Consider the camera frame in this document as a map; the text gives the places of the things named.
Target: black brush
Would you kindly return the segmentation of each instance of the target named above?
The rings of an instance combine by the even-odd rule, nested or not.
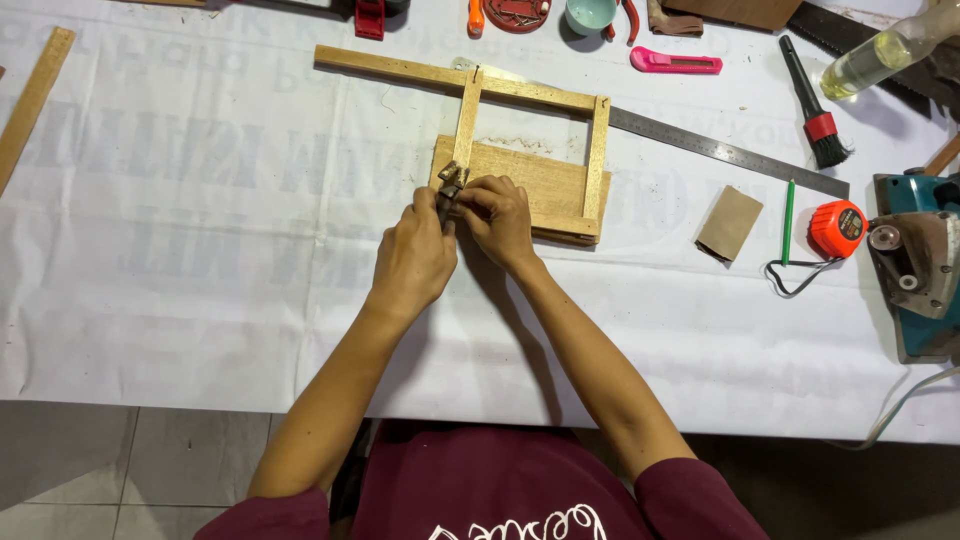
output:
[[[833,115],[820,108],[820,102],[804,74],[804,65],[800,63],[800,57],[793,49],[790,36],[780,38],[780,50],[786,60],[786,67],[790,70],[800,108],[804,110],[804,131],[810,141],[810,148],[813,149],[813,157],[817,160],[817,170],[839,165],[850,156],[850,150],[844,147],[837,136]]]

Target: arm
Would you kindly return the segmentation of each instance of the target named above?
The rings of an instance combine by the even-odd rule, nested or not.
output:
[[[523,291],[593,421],[633,479],[669,457],[696,457],[623,353],[553,280],[534,253],[526,190],[487,176],[460,195],[473,237]]]
[[[435,193],[417,189],[414,204],[383,233],[367,301],[267,445],[247,497],[330,488],[396,344],[457,265],[453,224],[441,232]]]

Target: power cord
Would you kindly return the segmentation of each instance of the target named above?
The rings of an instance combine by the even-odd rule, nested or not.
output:
[[[807,281],[809,282],[811,279],[813,279],[813,276],[807,279]],[[841,444],[833,441],[828,441],[826,439],[823,439],[823,441],[837,448],[842,448],[843,450],[853,450],[858,452],[861,450],[867,450],[868,448],[874,446],[874,443],[876,442],[876,440],[883,434],[883,431],[887,429],[887,426],[890,425],[894,417],[897,416],[897,413],[900,412],[900,409],[903,408],[903,404],[906,403],[906,401],[910,398],[910,396],[913,395],[914,392],[916,392],[917,390],[920,390],[921,388],[923,388],[924,386],[927,386],[928,384],[932,384],[936,382],[937,380],[943,380],[943,379],[946,379],[947,377],[952,377],[958,373],[960,373],[960,367],[951,367],[936,375],[927,377],[926,379],[921,380],[920,382],[915,384],[913,388],[910,388],[910,390],[906,394],[903,394],[903,397],[900,398],[897,401],[897,403],[894,406],[892,406],[890,410],[887,411],[886,414],[883,415],[883,418],[881,418],[880,421],[876,423],[876,426],[873,428],[873,430],[870,431],[870,434],[867,435],[867,440],[863,441],[859,445],[850,446],[850,445],[845,445],[845,444]]]
[[[837,262],[840,262],[843,259],[844,258],[842,257],[837,257],[837,258],[831,258],[828,260],[821,260],[817,262],[809,262],[806,260],[788,260],[786,263],[790,266],[807,266],[809,268],[816,268],[816,270],[812,274],[810,274],[810,276],[806,278],[804,282],[800,283],[799,287],[797,287],[792,291],[786,290],[786,287],[783,286],[783,281],[780,279],[780,274],[778,274],[777,271],[774,270],[774,264],[782,264],[780,259],[771,260],[770,262],[768,262],[766,267],[763,268],[763,274],[767,276],[773,275],[774,281],[777,282],[777,288],[779,288],[780,292],[783,293],[781,295],[783,298],[792,298],[800,294],[800,291],[806,289],[806,286],[809,285],[814,278],[820,275],[821,272],[823,272],[824,270],[827,270],[828,268],[830,268],[830,266],[836,264]]]

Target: green pencil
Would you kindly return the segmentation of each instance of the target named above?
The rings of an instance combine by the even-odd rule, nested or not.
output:
[[[793,190],[797,184],[790,179],[786,186],[786,211],[783,213],[783,250],[780,252],[780,264],[786,266],[790,261],[790,230],[793,229]]]

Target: pliers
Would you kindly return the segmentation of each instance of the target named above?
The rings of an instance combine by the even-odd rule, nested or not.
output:
[[[627,17],[630,18],[630,37],[627,39],[628,45],[634,44],[634,39],[636,39],[636,33],[640,30],[640,15],[636,12],[636,7],[631,0],[623,0],[623,7],[627,10]],[[607,37],[613,39],[616,36],[616,32],[613,31],[613,23],[607,25]]]

